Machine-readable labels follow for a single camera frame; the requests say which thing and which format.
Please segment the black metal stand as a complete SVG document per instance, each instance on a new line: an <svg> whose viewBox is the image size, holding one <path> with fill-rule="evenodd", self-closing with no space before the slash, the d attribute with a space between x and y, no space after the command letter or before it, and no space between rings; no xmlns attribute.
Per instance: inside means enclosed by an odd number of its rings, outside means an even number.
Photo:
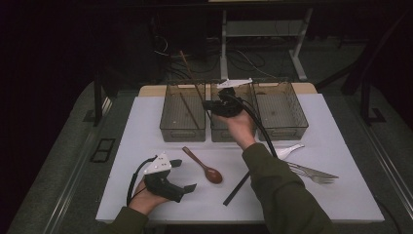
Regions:
<svg viewBox="0 0 413 234"><path fill-rule="evenodd" d="M360 116L367 126L372 123L385 123L386 119L378 108L370 107L371 82L364 79L361 82Z"/></svg>
<svg viewBox="0 0 413 234"><path fill-rule="evenodd" d="M97 126L103 117L104 99L112 96L112 88L108 77L102 72L94 74L94 125Z"/></svg>

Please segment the person's left hand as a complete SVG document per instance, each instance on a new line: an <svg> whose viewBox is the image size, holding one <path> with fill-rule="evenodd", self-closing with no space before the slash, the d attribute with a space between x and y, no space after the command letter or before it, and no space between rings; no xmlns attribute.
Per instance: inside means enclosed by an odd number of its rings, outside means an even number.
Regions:
<svg viewBox="0 0 413 234"><path fill-rule="evenodd" d="M144 215L149 215L154 209L167 201L168 199L148 191L144 180L142 180L136 187L128 207Z"/></svg>

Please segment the person's right hand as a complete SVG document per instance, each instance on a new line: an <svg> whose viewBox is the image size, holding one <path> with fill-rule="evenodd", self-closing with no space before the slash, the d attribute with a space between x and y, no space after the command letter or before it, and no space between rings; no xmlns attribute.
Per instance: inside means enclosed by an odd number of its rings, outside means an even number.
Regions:
<svg viewBox="0 0 413 234"><path fill-rule="evenodd" d="M242 150L246 150L256 142L253 135L253 121L245 110L234 117L215 115L215 118L227 126L232 138Z"/></svg>

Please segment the white ceramic spoon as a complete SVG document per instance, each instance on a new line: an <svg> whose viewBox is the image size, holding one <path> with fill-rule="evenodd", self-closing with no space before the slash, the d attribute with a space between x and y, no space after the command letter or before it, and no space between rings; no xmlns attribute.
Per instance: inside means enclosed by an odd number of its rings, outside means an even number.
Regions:
<svg viewBox="0 0 413 234"><path fill-rule="evenodd" d="M304 147L304 144L297 143L286 148L277 148L276 153L281 160L286 159L294 150Z"/></svg>

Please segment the metal floor rail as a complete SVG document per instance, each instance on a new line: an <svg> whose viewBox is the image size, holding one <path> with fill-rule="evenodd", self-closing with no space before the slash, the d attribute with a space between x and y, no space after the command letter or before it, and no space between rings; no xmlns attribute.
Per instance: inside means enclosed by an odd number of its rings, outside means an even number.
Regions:
<svg viewBox="0 0 413 234"><path fill-rule="evenodd" d="M376 123L364 127L376 158L413 219L413 133Z"/></svg>
<svg viewBox="0 0 413 234"><path fill-rule="evenodd" d="M88 136L83 141L82 148L79 153L79 158L77 159L76 164L73 167L68 181L61 190L61 193L56 202L56 206L42 234L57 234L78 187L83 170L86 166L86 162L90 158L93 144L95 143L101 132L101 125L106 120L106 116L110 111L111 106L112 101L109 97L106 97L103 104L98 106L98 110L101 114L100 122L89 130Z"/></svg>

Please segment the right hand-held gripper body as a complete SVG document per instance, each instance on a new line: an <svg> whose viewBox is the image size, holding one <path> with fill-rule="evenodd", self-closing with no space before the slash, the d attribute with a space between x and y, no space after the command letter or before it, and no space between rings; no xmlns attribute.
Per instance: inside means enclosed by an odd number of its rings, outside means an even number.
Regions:
<svg viewBox="0 0 413 234"><path fill-rule="evenodd" d="M252 79L227 79L217 85L220 100L214 100L213 114L223 117L234 117L243 111L243 100L235 97L235 87L244 84L251 84Z"/></svg>

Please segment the brown wooden spoon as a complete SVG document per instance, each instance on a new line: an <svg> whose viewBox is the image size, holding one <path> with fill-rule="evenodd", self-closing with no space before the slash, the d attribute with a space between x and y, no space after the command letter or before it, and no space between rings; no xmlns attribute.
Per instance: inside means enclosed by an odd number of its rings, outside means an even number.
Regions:
<svg viewBox="0 0 413 234"><path fill-rule="evenodd" d="M206 179L213 183L213 184L219 184L223 181L222 174L211 167L206 166L188 147L184 146L182 150L191 158L193 159L196 163L198 163L204 170Z"/></svg>

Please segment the white metal desk frame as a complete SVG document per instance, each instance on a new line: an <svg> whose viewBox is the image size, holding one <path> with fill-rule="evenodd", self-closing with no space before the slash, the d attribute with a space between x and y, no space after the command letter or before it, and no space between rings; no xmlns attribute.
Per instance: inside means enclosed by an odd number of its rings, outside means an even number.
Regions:
<svg viewBox="0 0 413 234"><path fill-rule="evenodd" d="M306 37L307 29L310 25L313 8L306 10L302 19L285 20L228 20L227 12L222 12L221 22L221 53L220 53L220 74L222 79L227 79L227 39L235 37L295 37L296 43L293 49L289 50L289 57L292 61L295 72L300 81L307 81L308 77L300 61L299 54Z"/></svg>

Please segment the brown wooden chopstick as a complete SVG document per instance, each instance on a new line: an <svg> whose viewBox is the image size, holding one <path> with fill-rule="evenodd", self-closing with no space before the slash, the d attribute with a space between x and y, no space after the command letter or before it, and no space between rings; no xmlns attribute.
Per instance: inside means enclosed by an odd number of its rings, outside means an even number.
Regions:
<svg viewBox="0 0 413 234"><path fill-rule="evenodd" d="M197 128L198 130L200 130L201 128L200 128L198 122L196 121L195 116L193 115L193 113L192 113L192 111L191 111L191 109L190 109L190 107L189 107L189 105L188 105L188 102L186 101L184 95L183 95L182 93L179 93L179 95L180 95L180 98L181 98L181 100L183 101L183 103L184 103L184 105L185 105L185 108L187 109L188 114L189 114L189 116L191 117L193 123L195 124L196 128Z"/></svg>
<svg viewBox="0 0 413 234"><path fill-rule="evenodd" d="M187 59L186 59L183 51L182 51L182 50L179 50L179 54L180 54L180 56L181 56L181 58L182 58L182 60L183 60L183 62L184 62L184 64L185 64L185 67L186 67L186 69L187 69L187 72L188 72L188 74L189 74L190 79L194 80L195 78L194 78L194 76L193 76L193 74L192 74L191 68L190 68L190 66L189 66L189 63L188 63L188 61L187 61ZM200 98L201 100L203 100L203 99L202 99L202 96L201 96L201 93L200 93L200 91L199 91L199 89L198 89L198 87L195 86L195 88L196 88L196 90L197 90L197 93L198 93L198 95L199 95L199 98ZM212 120L211 120L211 116L210 116L209 112L208 112L207 110L205 110L205 112L206 112L206 115L207 115L207 117L208 117L208 119L209 119L209 122L212 124Z"/></svg>

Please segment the white table mat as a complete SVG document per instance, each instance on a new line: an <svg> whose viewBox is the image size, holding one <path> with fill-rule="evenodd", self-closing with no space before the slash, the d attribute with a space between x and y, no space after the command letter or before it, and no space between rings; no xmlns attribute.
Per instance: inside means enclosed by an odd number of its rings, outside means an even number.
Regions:
<svg viewBox="0 0 413 234"><path fill-rule="evenodd" d="M306 188L336 223L380 222L383 215L362 177L343 137L320 94L299 96L309 127L288 161L339 176L333 183L317 184L309 178ZM190 142L188 148L223 177L209 182L203 168L182 150L181 142L165 142L159 129L162 97L137 97L120 141L111 173L96 214L99 221L112 221L126 204L133 173L146 159L165 152L180 159L180 167L168 176L178 186L197 184L194 192L177 202L167 202L150 214L153 223L260 223L262 209L249 179L240 148L234 142Z"/></svg>

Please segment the translucent brown plastic bin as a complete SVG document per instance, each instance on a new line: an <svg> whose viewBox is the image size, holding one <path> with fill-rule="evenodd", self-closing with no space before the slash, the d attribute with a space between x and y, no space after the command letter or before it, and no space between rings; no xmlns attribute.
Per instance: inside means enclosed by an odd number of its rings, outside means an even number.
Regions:
<svg viewBox="0 0 413 234"><path fill-rule="evenodd" d="M198 130L188 114L179 93L182 93L200 126ZM202 142L206 140L206 113L203 101L206 99L204 82L185 81L167 84L160 130L165 142Z"/></svg>
<svg viewBox="0 0 413 234"><path fill-rule="evenodd" d="M253 96L253 91L250 84L240 85L234 88L235 97L241 98L250 110L256 112L256 104ZM210 99L220 100L218 96L219 89L216 84L212 84L210 88ZM227 125L217 119L214 114L211 114L211 140L213 142L234 142Z"/></svg>
<svg viewBox="0 0 413 234"><path fill-rule="evenodd" d="M257 112L270 140L300 140L309 123L291 83L254 83Z"/></svg>

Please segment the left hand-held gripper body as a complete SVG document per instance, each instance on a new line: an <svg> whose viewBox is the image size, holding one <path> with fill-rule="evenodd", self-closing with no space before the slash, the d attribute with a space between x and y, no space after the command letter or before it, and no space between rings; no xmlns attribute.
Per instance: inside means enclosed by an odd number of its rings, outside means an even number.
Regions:
<svg viewBox="0 0 413 234"><path fill-rule="evenodd" d="M171 160L165 152L156 155L144 170L144 182L146 188L154 195L179 203L185 192L183 187L169 182L168 176L173 169L169 161Z"/></svg>

